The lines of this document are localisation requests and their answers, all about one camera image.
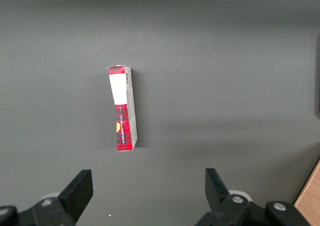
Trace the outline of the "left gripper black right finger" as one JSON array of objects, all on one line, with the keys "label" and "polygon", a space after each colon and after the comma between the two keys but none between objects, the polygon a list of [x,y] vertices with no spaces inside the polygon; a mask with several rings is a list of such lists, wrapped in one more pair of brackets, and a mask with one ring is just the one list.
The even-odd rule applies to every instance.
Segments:
[{"label": "left gripper black right finger", "polygon": [[197,226],[264,226],[263,208],[245,196],[231,194],[214,168],[205,170],[205,196],[210,211],[196,223]]}]

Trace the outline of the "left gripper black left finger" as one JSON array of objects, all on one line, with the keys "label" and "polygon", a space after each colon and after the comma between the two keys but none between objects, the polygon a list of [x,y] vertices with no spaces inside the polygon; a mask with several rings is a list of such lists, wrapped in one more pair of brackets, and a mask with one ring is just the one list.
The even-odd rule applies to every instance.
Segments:
[{"label": "left gripper black left finger", "polygon": [[74,226],[93,196],[92,171],[81,170],[57,196],[18,214],[18,226]]}]

